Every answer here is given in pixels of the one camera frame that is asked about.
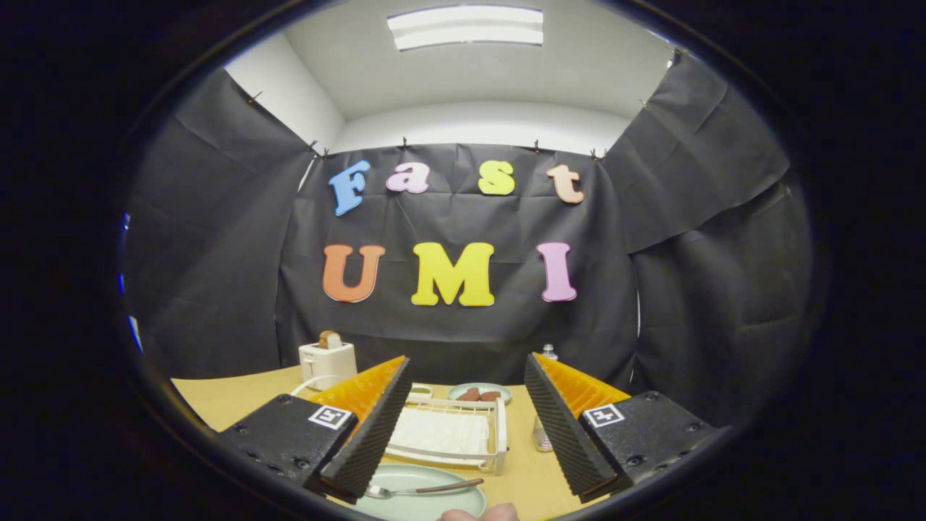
brown food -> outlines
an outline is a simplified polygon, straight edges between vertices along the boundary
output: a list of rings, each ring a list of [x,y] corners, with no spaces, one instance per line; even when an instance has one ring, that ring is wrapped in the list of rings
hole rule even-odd
[[[498,397],[500,397],[500,396],[502,396],[502,393],[500,393],[500,392],[498,392],[498,391],[483,392],[483,393],[481,394],[481,396],[479,397],[479,400],[481,400],[481,401],[495,401],[495,399],[498,398]]]
[[[467,391],[460,395],[457,400],[460,401],[479,401],[479,388],[469,388]]]
[[[333,331],[328,331],[328,330],[325,330],[325,331],[322,331],[322,332],[321,332],[321,335],[319,335],[319,348],[320,348],[320,349],[327,349],[327,348],[328,348],[328,335],[330,335],[330,334],[332,334],[332,333],[334,333],[334,332],[333,332]]]

hand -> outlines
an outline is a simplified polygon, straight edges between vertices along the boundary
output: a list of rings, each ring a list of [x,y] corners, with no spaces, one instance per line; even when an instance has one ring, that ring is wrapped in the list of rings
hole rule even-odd
[[[509,502],[499,503],[485,511],[479,519],[462,510],[448,510],[437,521],[518,521],[515,505]]]

letter m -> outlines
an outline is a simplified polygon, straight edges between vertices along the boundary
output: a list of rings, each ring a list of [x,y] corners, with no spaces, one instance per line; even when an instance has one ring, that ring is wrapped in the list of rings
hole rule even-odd
[[[447,305],[453,303],[460,286],[463,286],[460,305],[491,306],[495,303],[495,297],[489,293],[489,257],[495,252],[491,244],[468,244],[456,266],[447,258],[444,247],[436,242],[417,244],[412,251],[419,257],[418,293],[411,296],[413,304],[437,304],[435,284]]]

white cable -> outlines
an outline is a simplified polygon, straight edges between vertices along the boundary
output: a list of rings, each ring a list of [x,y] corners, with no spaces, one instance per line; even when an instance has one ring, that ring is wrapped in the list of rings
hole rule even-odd
[[[315,382],[317,382],[318,380],[320,380],[320,379],[322,379],[322,378],[340,378],[340,376],[338,376],[338,375],[322,375],[322,376],[316,376],[316,377],[314,377],[314,378],[309,378],[309,379],[306,380],[305,382],[299,384],[299,387],[293,389],[293,392],[291,392],[290,395],[295,396],[295,395],[299,394],[299,391],[301,391],[301,390],[304,389],[304,388],[307,388],[308,386],[314,384]]]

foam letter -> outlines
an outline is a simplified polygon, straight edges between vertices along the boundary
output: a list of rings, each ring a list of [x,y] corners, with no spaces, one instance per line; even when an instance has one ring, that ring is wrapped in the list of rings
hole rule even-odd
[[[431,169],[424,163],[402,163],[395,167],[395,173],[386,180],[386,188],[394,192],[420,194],[428,189],[429,173]]]
[[[572,187],[573,181],[579,181],[578,172],[570,172],[568,166],[559,165],[546,171],[546,175],[553,178],[553,186],[557,188],[557,195],[563,201],[576,204],[585,199],[585,194]]]
[[[569,270],[566,269],[566,253],[569,251],[569,245],[564,242],[545,242],[537,245],[537,251],[544,256],[546,268],[544,300],[560,302],[575,299],[577,293],[575,288],[569,285]]]
[[[367,183],[362,172],[367,170],[369,170],[369,163],[361,160],[328,181],[328,184],[334,187],[334,197],[338,200],[338,208],[334,210],[334,215],[344,215],[360,205],[363,197],[355,194],[354,190],[363,191]]]
[[[479,189],[490,196],[506,196],[514,191],[514,167],[507,161],[485,161],[479,167]]]
[[[380,257],[386,252],[382,246],[364,246],[360,248],[363,257],[363,269],[360,282],[354,287],[344,285],[344,264],[353,248],[341,244],[332,244],[325,248],[325,269],[321,275],[321,288],[334,300],[341,302],[359,302],[369,297],[376,286],[376,268]]]
[[[460,305],[491,306],[495,303],[495,297],[489,293],[489,257],[495,252],[491,244],[468,244],[456,266],[450,263],[444,247],[436,242],[417,244],[412,251],[419,257],[418,293],[411,296],[416,306],[437,303],[435,284],[444,297],[444,304],[452,304],[464,281],[466,285],[460,295]]]

